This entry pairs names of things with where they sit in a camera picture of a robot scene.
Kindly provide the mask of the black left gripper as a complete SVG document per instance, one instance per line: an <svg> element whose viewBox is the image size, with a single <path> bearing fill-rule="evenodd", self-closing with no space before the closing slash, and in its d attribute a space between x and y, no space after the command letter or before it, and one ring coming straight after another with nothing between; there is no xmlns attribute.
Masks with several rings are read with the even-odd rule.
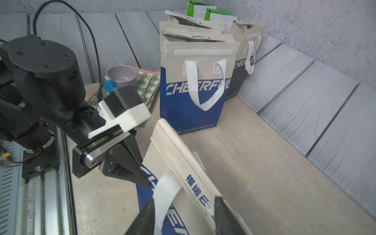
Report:
<svg viewBox="0 0 376 235"><path fill-rule="evenodd" d="M147 188L150 181L141 169L143 159L136 141L137 131L109 129L83 147L72 150L72 173L81 178L100 163L103 175Z"/></svg>

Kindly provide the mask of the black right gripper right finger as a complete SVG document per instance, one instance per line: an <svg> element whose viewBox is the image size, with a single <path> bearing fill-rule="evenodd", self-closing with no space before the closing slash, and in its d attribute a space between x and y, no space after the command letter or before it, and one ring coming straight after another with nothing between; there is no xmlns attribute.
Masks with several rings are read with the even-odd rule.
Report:
<svg viewBox="0 0 376 235"><path fill-rule="evenodd" d="M243 229L223 197L214 200L214 221L216 235L242 235Z"/></svg>

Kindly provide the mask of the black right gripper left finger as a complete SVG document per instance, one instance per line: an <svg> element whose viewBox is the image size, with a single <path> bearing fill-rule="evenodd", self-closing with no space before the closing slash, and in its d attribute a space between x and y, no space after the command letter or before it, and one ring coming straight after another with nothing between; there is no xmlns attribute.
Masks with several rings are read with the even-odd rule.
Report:
<svg viewBox="0 0 376 235"><path fill-rule="evenodd" d="M151 198L134 219L125 235L153 235L155 230L155 202Z"/></svg>

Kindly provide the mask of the green white takeout bag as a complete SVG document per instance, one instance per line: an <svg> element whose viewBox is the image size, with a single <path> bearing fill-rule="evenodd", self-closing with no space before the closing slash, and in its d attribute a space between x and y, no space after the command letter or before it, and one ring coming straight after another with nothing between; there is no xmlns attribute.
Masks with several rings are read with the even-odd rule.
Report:
<svg viewBox="0 0 376 235"><path fill-rule="evenodd" d="M189 0L187 3L186 16L204 19L207 9L217 9L211 3Z"/></svg>
<svg viewBox="0 0 376 235"><path fill-rule="evenodd" d="M229 24L232 25L233 21L236 21L238 18L233 16L229 10L219 10L213 8L207 8L204 20L219 23L219 24Z"/></svg>

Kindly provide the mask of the dark navy takeaway bag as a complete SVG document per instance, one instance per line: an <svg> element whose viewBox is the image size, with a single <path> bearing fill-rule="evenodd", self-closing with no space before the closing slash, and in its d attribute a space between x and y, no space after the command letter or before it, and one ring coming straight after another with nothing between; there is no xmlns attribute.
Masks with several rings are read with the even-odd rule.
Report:
<svg viewBox="0 0 376 235"><path fill-rule="evenodd" d="M230 28L230 33L236 42L240 43L240 48L226 100L236 96L246 77L254 72L255 54L261 43L264 26L256 21L236 20Z"/></svg>

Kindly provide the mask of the blue white takeout bag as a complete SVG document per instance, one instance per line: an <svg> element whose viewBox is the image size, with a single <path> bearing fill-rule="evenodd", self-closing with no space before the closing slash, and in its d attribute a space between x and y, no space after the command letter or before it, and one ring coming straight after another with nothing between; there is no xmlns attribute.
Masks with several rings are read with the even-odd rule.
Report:
<svg viewBox="0 0 376 235"><path fill-rule="evenodd" d="M160 35L208 38L230 34L226 24L205 21L169 10L164 13L167 15L167 21L160 21Z"/></svg>

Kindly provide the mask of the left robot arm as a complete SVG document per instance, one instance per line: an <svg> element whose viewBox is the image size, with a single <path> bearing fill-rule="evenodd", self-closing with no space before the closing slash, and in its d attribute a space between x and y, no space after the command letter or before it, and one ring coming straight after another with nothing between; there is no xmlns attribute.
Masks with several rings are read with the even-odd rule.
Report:
<svg viewBox="0 0 376 235"><path fill-rule="evenodd" d="M42 149L52 138L43 125L48 121L75 142L76 177L99 167L108 177L148 187L135 128L151 114L135 87L115 89L98 108L85 96L76 55L67 46L37 35L1 45L2 140Z"/></svg>

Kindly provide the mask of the green checkered cloth mat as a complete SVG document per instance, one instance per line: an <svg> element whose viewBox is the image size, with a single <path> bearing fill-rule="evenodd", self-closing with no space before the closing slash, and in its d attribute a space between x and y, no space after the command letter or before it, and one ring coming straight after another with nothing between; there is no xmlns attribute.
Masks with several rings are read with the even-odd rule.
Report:
<svg viewBox="0 0 376 235"><path fill-rule="evenodd" d="M133 86L147 108L153 106L154 98L161 82L161 74L136 67L118 65L110 67L104 76L102 96L106 98L117 88Z"/></svg>

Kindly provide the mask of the lilac ceramic bowl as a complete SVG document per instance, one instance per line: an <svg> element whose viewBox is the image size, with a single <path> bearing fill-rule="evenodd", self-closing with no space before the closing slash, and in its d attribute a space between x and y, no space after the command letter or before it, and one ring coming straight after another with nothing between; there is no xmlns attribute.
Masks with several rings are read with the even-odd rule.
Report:
<svg viewBox="0 0 376 235"><path fill-rule="evenodd" d="M110 67L104 78L114 80L118 87L133 86L137 81L137 72L131 66L117 65Z"/></svg>

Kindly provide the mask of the red board under cloth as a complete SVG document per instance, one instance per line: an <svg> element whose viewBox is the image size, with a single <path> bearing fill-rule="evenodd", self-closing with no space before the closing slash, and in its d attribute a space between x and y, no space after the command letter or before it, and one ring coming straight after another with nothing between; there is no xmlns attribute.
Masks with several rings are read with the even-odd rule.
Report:
<svg viewBox="0 0 376 235"><path fill-rule="evenodd" d="M142 98L147 98L147 104L151 105L153 103L154 96L158 92L158 89L160 86L160 72L152 72L148 70L138 69L135 67L134 69L138 72L136 88ZM152 77L152 79L150 81L147 92L144 95L144 86L145 86L147 77ZM97 95L98 88L99 88L98 83L86 85L85 86L85 90L86 90L85 100L89 102L94 100L95 104L97 104L98 99L95 98L95 96Z"/></svg>

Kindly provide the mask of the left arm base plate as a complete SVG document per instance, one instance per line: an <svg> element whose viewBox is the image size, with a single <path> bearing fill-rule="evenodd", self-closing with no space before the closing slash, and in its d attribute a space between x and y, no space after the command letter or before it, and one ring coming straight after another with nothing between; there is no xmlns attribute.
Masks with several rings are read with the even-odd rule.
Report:
<svg viewBox="0 0 376 235"><path fill-rule="evenodd" d="M53 142L47 148L44 148L40 154L36 157L32 157L23 163L22 168L22 178L28 180L30 178L40 176L46 172L53 169L59 168L59 159L57 151L57 141L56 141L56 129L50 130L52 136L54 137Z"/></svg>

